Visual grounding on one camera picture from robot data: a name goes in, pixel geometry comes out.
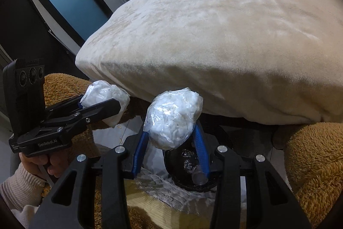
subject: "camera module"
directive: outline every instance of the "camera module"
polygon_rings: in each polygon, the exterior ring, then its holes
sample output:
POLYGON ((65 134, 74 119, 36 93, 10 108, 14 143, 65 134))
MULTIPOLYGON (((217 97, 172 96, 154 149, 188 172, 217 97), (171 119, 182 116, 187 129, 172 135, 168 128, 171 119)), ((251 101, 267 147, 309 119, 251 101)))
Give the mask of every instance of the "camera module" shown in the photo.
POLYGON ((25 86, 26 85, 26 73, 25 71, 22 71, 19 75, 19 82, 21 84, 21 86, 25 86))
POLYGON ((36 73, 36 70, 34 68, 31 68, 30 69, 30 72, 29 72, 29 80, 30 80, 30 83, 31 84, 34 84, 35 81, 37 79, 37 73, 36 73))
POLYGON ((43 79, 43 76, 44 76, 43 68, 40 68, 40 69, 38 70, 38 77, 39 77, 40 79, 43 79))

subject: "brown fur fabric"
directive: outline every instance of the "brown fur fabric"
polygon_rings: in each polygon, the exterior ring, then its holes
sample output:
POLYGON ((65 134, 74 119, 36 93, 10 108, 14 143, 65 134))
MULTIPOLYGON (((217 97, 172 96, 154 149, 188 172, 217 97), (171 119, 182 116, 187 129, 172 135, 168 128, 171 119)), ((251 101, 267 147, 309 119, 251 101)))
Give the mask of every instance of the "brown fur fabric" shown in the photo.
MULTIPOLYGON (((56 104, 60 101, 69 99, 80 94, 84 94, 91 82, 79 79, 66 74, 50 74, 45 77, 44 97, 46 106, 56 104)), ((131 97, 130 104, 124 112, 120 123, 124 123, 136 115, 146 115, 146 110, 149 106, 148 102, 141 99, 131 97)), ((73 146, 67 150, 68 161, 72 162, 75 157, 81 153, 88 157, 100 156, 98 148, 95 146, 92 130, 108 128, 108 126, 100 121, 88 129, 76 135, 73 138, 73 146)), ((50 186, 47 184, 44 188, 42 196, 45 197, 50 191, 50 186)), ((95 228, 101 229, 101 179, 97 178, 95 190, 95 228)), ((150 218, 143 215, 140 210, 129 207, 129 217, 132 229, 158 229, 157 225, 152 223, 150 218)))
POLYGON ((285 149, 289 183, 313 228, 343 190, 343 123, 316 123, 297 131, 285 149))

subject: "fluffy blanket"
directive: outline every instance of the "fluffy blanket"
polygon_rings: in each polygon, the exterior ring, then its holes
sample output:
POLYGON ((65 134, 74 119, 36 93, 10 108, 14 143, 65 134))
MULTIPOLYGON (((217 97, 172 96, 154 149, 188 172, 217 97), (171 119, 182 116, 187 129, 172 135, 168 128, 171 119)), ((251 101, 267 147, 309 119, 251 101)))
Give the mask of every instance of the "fluffy blanket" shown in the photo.
POLYGON ((131 0, 76 65, 149 102, 190 87, 213 115, 341 122, 342 38, 342 0, 131 0))

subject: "white plastic bag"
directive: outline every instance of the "white plastic bag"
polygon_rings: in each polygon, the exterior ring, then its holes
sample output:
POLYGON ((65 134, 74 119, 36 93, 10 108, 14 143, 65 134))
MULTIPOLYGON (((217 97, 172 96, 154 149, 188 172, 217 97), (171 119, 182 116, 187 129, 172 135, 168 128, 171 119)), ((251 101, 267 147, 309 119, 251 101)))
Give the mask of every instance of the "white plastic bag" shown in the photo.
POLYGON ((83 108, 98 104, 100 102, 114 98, 120 103, 119 114, 103 119, 103 122, 107 125, 114 127, 120 121, 126 107, 130 102, 130 95, 122 88, 116 85, 110 85, 104 80, 99 80, 89 85, 85 95, 82 97, 80 103, 83 108))
POLYGON ((203 98, 189 88, 164 92, 152 101, 144 123, 151 143, 162 150, 176 149, 192 134, 203 98))

